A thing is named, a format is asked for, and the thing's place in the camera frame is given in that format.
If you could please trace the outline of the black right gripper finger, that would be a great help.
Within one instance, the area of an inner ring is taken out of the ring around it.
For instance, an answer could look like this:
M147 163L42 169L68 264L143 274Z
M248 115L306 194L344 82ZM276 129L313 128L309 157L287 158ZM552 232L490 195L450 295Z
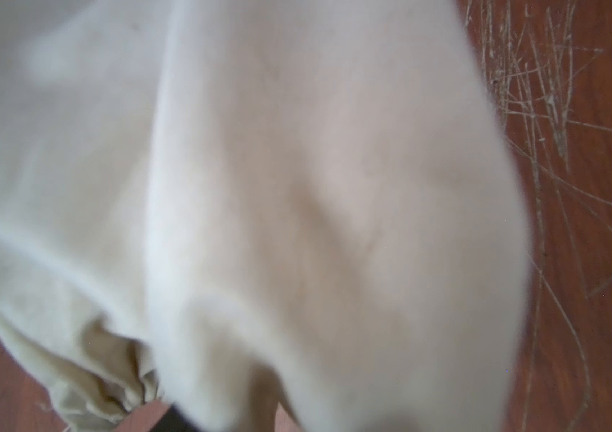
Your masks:
M175 406L171 406L150 429L150 432L200 432L200 430L187 420Z

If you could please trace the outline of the cream cloth drawstring soil bag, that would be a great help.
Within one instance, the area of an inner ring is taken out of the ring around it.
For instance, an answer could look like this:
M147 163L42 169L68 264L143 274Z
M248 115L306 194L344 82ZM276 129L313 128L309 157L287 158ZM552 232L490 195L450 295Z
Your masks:
M0 1L0 341L75 431L497 431L530 249L453 1Z

